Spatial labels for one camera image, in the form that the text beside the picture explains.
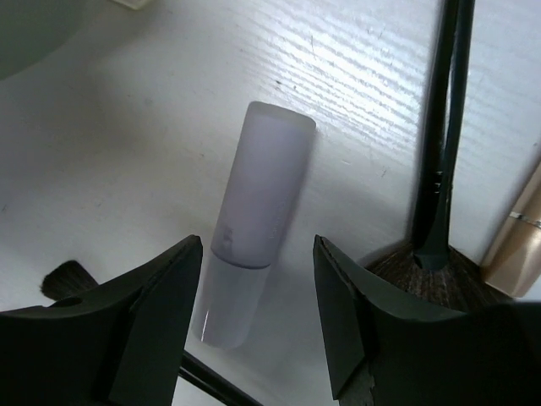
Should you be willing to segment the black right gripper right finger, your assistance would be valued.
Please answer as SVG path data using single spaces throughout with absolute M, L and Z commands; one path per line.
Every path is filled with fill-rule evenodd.
M 400 290 L 324 237 L 315 237 L 313 258 L 339 404 L 539 404 L 539 303 L 463 313 Z

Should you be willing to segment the cream cylindrical drawer organizer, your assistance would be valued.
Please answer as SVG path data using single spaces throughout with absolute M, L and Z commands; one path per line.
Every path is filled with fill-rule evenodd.
M 1 79 L 39 63 L 80 32 L 110 51 L 141 36 L 160 1 L 2 1 Z

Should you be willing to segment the lavender white cosmetic tube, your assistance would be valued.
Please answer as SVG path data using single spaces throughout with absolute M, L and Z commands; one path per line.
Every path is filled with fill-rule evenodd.
M 315 133 L 308 116 L 249 103 L 194 312 L 194 335 L 202 343 L 232 349 L 248 336 L 303 186 Z

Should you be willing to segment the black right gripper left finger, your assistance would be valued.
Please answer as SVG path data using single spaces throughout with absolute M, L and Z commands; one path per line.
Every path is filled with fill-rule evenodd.
M 4 311 L 2 404 L 171 404 L 201 262 L 191 235 L 85 293 Z

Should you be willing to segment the black fan makeup brush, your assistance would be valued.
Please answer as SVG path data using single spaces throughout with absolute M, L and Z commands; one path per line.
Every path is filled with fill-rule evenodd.
M 510 301 L 482 280 L 475 262 L 449 244 L 474 9 L 473 1 L 444 1 L 440 6 L 410 237 L 367 266 L 407 293 L 462 312 Z

